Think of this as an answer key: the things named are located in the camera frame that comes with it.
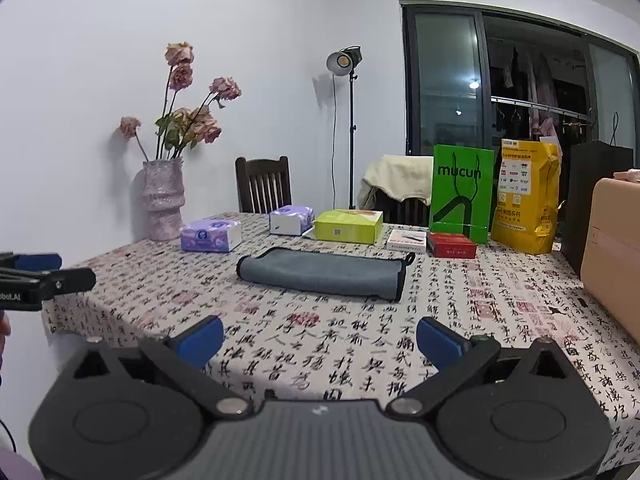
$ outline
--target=tablecloth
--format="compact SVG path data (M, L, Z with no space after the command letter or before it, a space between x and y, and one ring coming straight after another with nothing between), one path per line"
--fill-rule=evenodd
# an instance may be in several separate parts
M613 440L601 470L640 459L640 349L559 253L530 256L489 242L475 260L419 255L408 267L402 300L391 303L243 282L236 263L273 246L403 257L384 249L397 226L386 224L378 242L366 246L270 235L261 215L217 218L242 223L244 241L229 254L142 240L84 262L97 284L47 302L50 330L130 346L139 336L176 335L216 314L226 339L206 373L245 398L260 403L269 388L279 398L372 397L383 407L437 372L416 346L422 316L466 337L489 334L504 346L524 348L547 335L609 417Z

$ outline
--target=black box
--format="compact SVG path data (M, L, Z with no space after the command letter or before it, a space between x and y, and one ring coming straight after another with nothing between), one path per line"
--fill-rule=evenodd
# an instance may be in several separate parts
M614 172L633 167L634 150L630 148L610 146L600 140L572 146L566 223L560 250L578 276L587 242L593 188L601 178L613 178Z

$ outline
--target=yellow plastic bag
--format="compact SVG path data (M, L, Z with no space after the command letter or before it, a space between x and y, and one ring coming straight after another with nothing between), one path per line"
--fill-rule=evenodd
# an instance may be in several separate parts
M558 220L559 185L556 144L503 139L491 238L523 253L550 252Z

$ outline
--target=purple tissue pack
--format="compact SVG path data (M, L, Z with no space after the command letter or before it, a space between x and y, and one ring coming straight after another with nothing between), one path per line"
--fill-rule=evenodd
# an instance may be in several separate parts
M286 205L269 214L269 232L272 235L300 236L309 231L316 215L310 207Z
M235 220L204 219L191 222L180 229L183 251L229 253L242 241L240 222Z

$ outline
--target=gray towel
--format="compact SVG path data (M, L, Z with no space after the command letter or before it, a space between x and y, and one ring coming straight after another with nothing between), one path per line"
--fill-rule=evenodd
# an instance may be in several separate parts
M257 258L240 258L236 271L262 285L400 301L406 266L414 259L413 253L404 260L381 260L274 247Z

